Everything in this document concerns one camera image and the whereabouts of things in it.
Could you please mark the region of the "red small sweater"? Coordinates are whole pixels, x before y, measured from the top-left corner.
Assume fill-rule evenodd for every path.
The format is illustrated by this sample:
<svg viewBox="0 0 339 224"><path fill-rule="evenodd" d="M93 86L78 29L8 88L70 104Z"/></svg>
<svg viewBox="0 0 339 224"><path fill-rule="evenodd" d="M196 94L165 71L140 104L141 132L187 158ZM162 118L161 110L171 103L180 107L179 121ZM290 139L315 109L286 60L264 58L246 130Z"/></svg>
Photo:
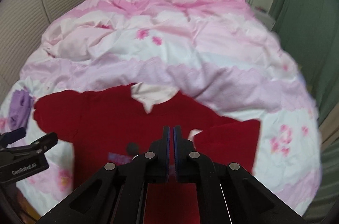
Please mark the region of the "red small sweater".
<svg viewBox="0 0 339 224"><path fill-rule="evenodd" d="M33 117L42 131L73 145L75 187L108 162L127 164L147 152L165 126L179 125L212 161L237 162L248 171L260 134L258 120L222 117L175 88L143 83L46 95L35 103Z"/></svg>

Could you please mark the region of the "purple small garment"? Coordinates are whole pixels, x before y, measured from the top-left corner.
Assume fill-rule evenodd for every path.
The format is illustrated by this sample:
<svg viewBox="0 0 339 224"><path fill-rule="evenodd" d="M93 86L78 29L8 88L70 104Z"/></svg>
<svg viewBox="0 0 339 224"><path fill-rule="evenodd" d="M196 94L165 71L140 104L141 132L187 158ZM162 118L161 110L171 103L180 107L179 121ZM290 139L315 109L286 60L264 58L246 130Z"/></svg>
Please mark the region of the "purple small garment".
<svg viewBox="0 0 339 224"><path fill-rule="evenodd" d="M11 131L26 128L33 106L33 98L27 90L13 92L8 115L8 126Z"/></svg>

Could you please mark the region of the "pink floral duvet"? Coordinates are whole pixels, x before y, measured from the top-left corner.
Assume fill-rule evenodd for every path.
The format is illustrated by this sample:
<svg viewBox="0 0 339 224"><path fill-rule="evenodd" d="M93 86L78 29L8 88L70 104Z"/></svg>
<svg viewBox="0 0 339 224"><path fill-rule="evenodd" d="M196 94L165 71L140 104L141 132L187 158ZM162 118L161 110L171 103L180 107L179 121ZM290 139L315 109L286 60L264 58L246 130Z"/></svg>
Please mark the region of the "pink floral duvet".
<svg viewBox="0 0 339 224"><path fill-rule="evenodd" d="M222 117L258 120L249 172L306 212L321 182L318 112L297 63L246 0L85 0L43 32L1 104L1 132L11 131L15 90L33 98L25 145L47 134L33 117L41 97L138 83L175 88ZM46 157L46 171L17 183L40 215L77 188L73 145L59 139Z"/></svg>

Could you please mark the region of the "white louvred wardrobe door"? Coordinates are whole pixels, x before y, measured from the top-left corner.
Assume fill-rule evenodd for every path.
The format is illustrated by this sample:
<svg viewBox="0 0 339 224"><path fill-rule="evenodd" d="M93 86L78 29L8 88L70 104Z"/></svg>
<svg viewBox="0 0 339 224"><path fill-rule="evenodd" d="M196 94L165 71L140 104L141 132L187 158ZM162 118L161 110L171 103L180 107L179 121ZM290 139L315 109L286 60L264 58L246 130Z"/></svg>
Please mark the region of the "white louvred wardrobe door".
<svg viewBox="0 0 339 224"><path fill-rule="evenodd" d="M84 0L1 0L1 99L18 81L47 27Z"/></svg>

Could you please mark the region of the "green curtain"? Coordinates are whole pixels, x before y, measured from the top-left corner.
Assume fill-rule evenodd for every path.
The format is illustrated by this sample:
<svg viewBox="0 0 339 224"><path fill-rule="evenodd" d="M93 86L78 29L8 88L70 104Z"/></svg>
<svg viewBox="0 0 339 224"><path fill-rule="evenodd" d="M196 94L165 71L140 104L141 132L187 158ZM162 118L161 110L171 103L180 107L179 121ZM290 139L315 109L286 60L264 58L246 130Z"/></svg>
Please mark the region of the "green curtain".
<svg viewBox="0 0 339 224"><path fill-rule="evenodd" d="M270 15L319 111L322 182L304 217L320 223L338 201L338 0L274 0Z"/></svg>

